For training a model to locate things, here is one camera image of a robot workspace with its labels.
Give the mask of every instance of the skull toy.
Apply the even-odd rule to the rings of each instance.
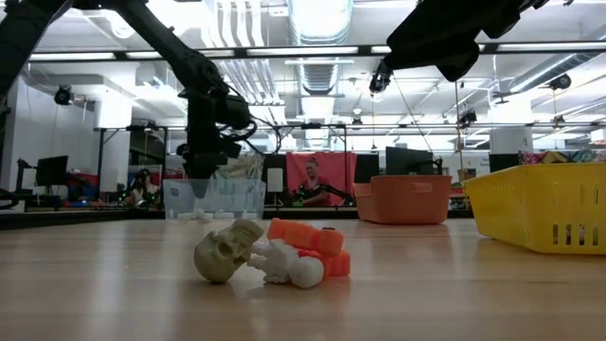
[[[227,282],[241,265],[250,260],[251,247],[262,235],[261,227],[244,219],[221,231],[209,232],[194,249],[196,269],[211,282]]]

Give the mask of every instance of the table surface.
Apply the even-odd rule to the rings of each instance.
[[[482,238],[473,220],[312,223],[344,232],[353,263],[350,278],[307,291],[248,267],[205,282],[192,249],[228,223],[1,231],[0,339],[606,339],[604,258],[532,253]]]

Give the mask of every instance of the computer monitor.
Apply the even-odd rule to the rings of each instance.
[[[377,153],[359,153],[356,155],[356,184],[370,184],[373,176],[379,175],[379,155]]]
[[[520,155],[517,153],[510,154],[490,154],[490,172],[506,170],[510,167],[520,165]]]
[[[385,148],[387,175],[435,175],[434,155],[406,148]]]
[[[67,177],[67,156],[48,157],[38,160],[37,186],[64,185]]]

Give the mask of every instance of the orange plastic piece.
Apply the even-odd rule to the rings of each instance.
[[[440,224],[448,217],[451,176],[379,175],[354,184],[360,219],[379,224]]]
[[[334,229],[317,229],[310,224],[273,219],[267,239],[281,239],[299,249],[316,251],[322,256],[336,257],[343,248],[343,234]]]
[[[311,250],[299,250],[299,257],[314,257],[324,265],[324,278],[349,276],[351,271],[351,255],[348,251],[341,251],[336,257],[322,256]]]

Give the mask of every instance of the yellow basket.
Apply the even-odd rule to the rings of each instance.
[[[485,236],[538,252],[606,255],[606,163],[519,166],[465,187]]]

